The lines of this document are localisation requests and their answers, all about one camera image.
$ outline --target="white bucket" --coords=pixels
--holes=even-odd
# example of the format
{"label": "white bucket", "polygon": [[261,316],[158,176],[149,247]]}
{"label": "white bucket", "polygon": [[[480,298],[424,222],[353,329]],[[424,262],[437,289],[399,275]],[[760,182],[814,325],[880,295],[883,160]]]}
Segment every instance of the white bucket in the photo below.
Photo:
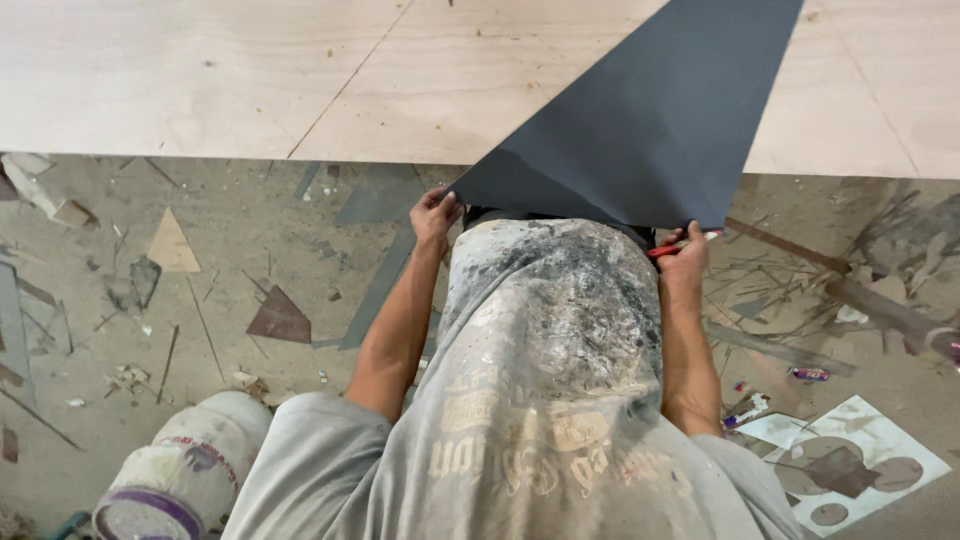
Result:
{"label": "white bucket", "polygon": [[195,540],[236,501],[273,414],[243,392],[221,392],[175,414],[124,461],[94,515],[108,540]]}

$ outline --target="triangular wood piece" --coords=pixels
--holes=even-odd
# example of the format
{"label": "triangular wood piece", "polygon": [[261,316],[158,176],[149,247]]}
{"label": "triangular wood piece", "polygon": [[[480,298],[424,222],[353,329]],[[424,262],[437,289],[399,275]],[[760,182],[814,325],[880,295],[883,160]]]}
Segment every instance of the triangular wood piece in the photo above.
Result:
{"label": "triangular wood piece", "polygon": [[310,320],[274,285],[247,328],[250,335],[310,343]]}
{"label": "triangular wood piece", "polygon": [[183,235],[174,213],[167,209],[147,254],[164,272],[200,272],[200,264]]}

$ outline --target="man's right hand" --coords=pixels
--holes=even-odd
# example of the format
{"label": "man's right hand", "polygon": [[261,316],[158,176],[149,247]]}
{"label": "man's right hand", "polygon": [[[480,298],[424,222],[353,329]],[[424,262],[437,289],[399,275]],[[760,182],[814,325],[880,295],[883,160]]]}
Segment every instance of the man's right hand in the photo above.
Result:
{"label": "man's right hand", "polygon": [[674,230],[660,246],[673,245],[685,236],[689,237],[690,243],[686,244],[677,255],[666,255],[657,259],[657,265],[661,271],[660,288],[668,289],[671,297],[686,299],[698,307],[702,289],[701,275],[709,264],[707,239],[700,232],[700,224],[691,221],[686,234],[683,229]]}

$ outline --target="plywood seam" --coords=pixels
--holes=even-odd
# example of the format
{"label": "plywood seam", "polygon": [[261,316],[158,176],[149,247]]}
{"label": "plywood seam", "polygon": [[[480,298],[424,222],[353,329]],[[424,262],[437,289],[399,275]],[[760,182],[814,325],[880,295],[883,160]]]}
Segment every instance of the plywood seam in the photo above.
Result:
{"label": "plywood seam", "polygon": [[328,110],[330,110],[331,107],[333,107],[333,104],[337,101],[337,98],[340,97],[340,94],[342,94],[342,93],[344,92],[344,90],[347,89],[347,86],[350,84],[350,81],[353,80],[353,77],[356,77],[356,74],[360,72],[360,68],[363,67],[363,65],[364,65],[365,63],[367,63],[367,60],[369,60],[371,56],[373,56],[373,53],[376,51],[376,48],[379,47],[379,46],[380,46],[380,43],[382,43],[383,40],[387,38],[387,36],[390,34],[390,32],[391,32],[391,31],[394,29],[394,27],[396,26],[397,22],[399,22],[400,19],[403,18],[403,15],[405,15],[405,14],[407,13],[407,10],[409,10],[410,7],[414,5],[414,2],[415,2],[415,1],[416,1],[416,0],[410,0],[410,3],[407,4],[406,7],[403,8],[403,11],[400,12],[399,15],[396,16],[396,19],[394,19],[394,22],[391,23],[390,28],[388,28],[387,31],[383,33],[383,36],[381,36],[380,39],[373,45],[373,47],[371,48],[370,52],[367,53],[367,56],[364,57],[363,61],[360,62],[360,65],[358,65],[357,68],[353,70],[353,73],[350,74],[350,76],[347,78],[347,81],[344,83],[344,85],[343,85],[343,86],[340,86],[340,89],[337,90],[337,94],[336,94],[335,96],[333,96],[333,99],[331,99],[330,102],[326,104],[326,107],[324,107],[324,110],[322,110],[322,111],[320,112],[320,116],[317,116],[317,119],[314,120],[312,124],[310,124],[310,127],[306,130],[306,133],[303,134],[303,136],[300,138],[300,140],[297,141],[297,144],[294,145],[293,150],[291,150],[291,151],[287,154],[287,159],[289,159],[291,156],[293,156],[293,155],[294,155],[294,152],[297,152],[297,149],[300,148],[300,145],[303,143],[303,141],[306,139],[306,137],[307,137],[308,135],[310,135],[310,132],[313,131],[313,128],[317,125],[317,123],[320,122],[320,119],[324,117],[324,114],[326,114],[326,112],[327,112]]}
{"label": "plywood seam", "polygon": [[860,80],[863,81],[863,85],[867,88],[867,91],[870,92],[870,99],[874,100],[876,108],[880,111],[880,114],[883,116],[883,121],[886,123],[887,127],[890,128],[890,131],[894,134],[894,137],[897,138],[897,143],[900,145],[900,149],[906,155],[906,158],[910,161],[910,166],[913,168],[913,174],[916,175],[916,178],[921,178],[920,168],[917,167],[917,163],[913,161],[913,156],[910,155],[910,149],[907,148],[906,143],[903,142],[903,137],[900,136],[900,131],[897,130],[897,127],[894,126],[893,120],[890,119],[890,115],[887,114],[887,111],[883,109],[883,106],[880,104],[880,100],[876,98],[873,87],[870,85],[870,81],[867,80],[866,74],[863,73],[863,68],[860,67],[860,62],[857,61],[856,57],[853,55],[853,51],[850,50],[850,46],[847,44],[847,41],[843,39],[843,34],[837,30],[836,25],[833,24],[833,16],[835,12],[833,10],[827,10],[829,16],[827,21],[830,24],[830,28],[833,33],[837,36],[837,39],[843,44],[843,49],[847,53],[847,57],[853,62],[853,66],[856,67],[856,73],[860,76]]}

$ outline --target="paint-stained shirt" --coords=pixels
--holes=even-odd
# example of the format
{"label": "paint-stained shirt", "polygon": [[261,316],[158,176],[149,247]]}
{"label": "paint-stained shirt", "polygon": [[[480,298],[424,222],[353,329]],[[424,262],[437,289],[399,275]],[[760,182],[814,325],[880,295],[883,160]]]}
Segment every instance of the paint-stained shirt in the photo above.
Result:
{"label": "paint-stained shirt", "polygon": [[660,415],[661,366],[657,274],[626,235],[480,224],[396,425],[282,405],[224,538],[802,538],[760,459]]}

